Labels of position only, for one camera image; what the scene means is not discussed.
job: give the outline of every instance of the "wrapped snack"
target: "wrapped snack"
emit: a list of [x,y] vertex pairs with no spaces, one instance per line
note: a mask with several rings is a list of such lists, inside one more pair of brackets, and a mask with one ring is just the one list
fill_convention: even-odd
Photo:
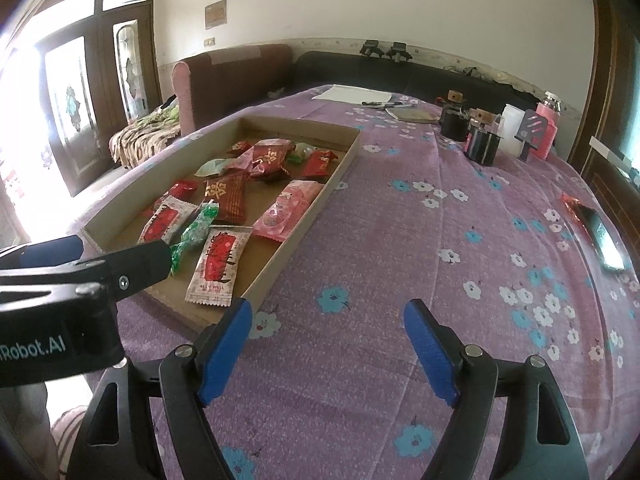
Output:
[[250,176],[255,180],[281,180],[290,178],[290,174],[282,166],[287,156],[288,147],[254,146],[254,167]]
[[238,260],[251,236],[250,227],[216,226],[209,232],[184,301],[229,306]]
[[172,245],[171,249],[171,274],[175,274],[180,266],[180,260],[185,251],[189,251],[202,245],[209,235],[211,223],[218,216],[218,204],[209,202],[203,204],[196,219],[189,224],[180,237],[180,243]]
[[249,173],[251,168],[254,165],[254,149],[249,148],[238,158],[232,159],[232,161],[227,164],[223,170],[222,174],[234,174],[234,173]]
[[241,140],[240,142],[236,142],[227,153],[229,155],[239,156],[242,155],[250,147],[251,143],[247,142],[246,140]]
[[309,157],[302,173],[301,178],[324,178],[329,176],[327,168],[329,162],[338,158],[338,156],[331,150],[315,150]]
[[150,209],[145,211],[145,215],[148,218],[153,216],[153,213],[158,209],[159,205],[164,201],[168,196],[173,196],[178,200],[188,200],[191,198],[191,195],[198,189],[198,183],[194,180],[177,180],[176,183],[171,186],[171,189],[167,191],[164,195],[162,195],[158,200],[154,202]]
[[225,172],[225,168],[231,164],[234,158],[214,158],[205,162],[196,172],[196,176],[217,176]]
[[246,174],[238,173],[207,180],[203,202],[213,200],[220,210],[216,220],[241,224],[244,222],[244,184]]
[[315,150],[316,147],[311,144],[298,142],[293,151],[287,155],[287,161],[292,162],[293,164],[302,164],[302,162],[307,160]]
[[163,240],[169,244],[171,238],[197,208],[196,205],[168,196],[142,229],[138,243]]
[[254,234],[279,242],[286,240],[313,200],[322,184],[312,180],[292,180],[276,202],[257,219]]

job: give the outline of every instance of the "white paper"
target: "white paper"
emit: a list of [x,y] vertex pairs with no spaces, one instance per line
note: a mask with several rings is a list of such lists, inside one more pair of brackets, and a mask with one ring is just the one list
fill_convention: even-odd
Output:
[[326,92],[312,99],[361,105],[365,102],[388,103],[391,99],[391,94],[389,92],[369,90],[368,88],[359,88],[357,86],[333,85]]

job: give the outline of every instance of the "white candy wrapper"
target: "white candy wrapper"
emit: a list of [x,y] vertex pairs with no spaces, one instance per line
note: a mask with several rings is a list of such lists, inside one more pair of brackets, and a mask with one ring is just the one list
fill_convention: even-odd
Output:
[[211,229],[184,301],[231,305],[238,261],[251,232],[251,227],[238,226],[214,226]]

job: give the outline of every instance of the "green candy wrapper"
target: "green candy wrapper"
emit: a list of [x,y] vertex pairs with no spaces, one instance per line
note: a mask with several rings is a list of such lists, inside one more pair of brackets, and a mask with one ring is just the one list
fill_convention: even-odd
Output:
[[180,237],[180,243],[172,245],[171,249],[171,274],[178,271],[180,260],[185,251],[197,248],[207,241],[211,223],[218,216],[219,207],[216,202],[203,205],[196,219],[189,224]]

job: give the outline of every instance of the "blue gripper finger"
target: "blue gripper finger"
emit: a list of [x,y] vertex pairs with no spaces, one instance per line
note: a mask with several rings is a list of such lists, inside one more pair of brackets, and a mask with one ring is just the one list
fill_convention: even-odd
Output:
[[450,407],[454,407],[460,397],[460,391],[455,383],[453,363],[433,331],[434,327],[428,323],[420,308],[426,309],[426,306],[421,301],[418,304],[415,300],[404,306],[404,329],[414,346],[433,393]]
[[[242,298],[238,301],[238,308],[230,308],[211,335],[219,339],[202,369],[202,384],[198,390],[200,402],[205,406],[225,391],[226,383],[251,330],[254,320],[251,304]],[[225,319],[225,316],[232,316],[232,319]],[[216,333],[219,328],[223,330],[222,334]]]

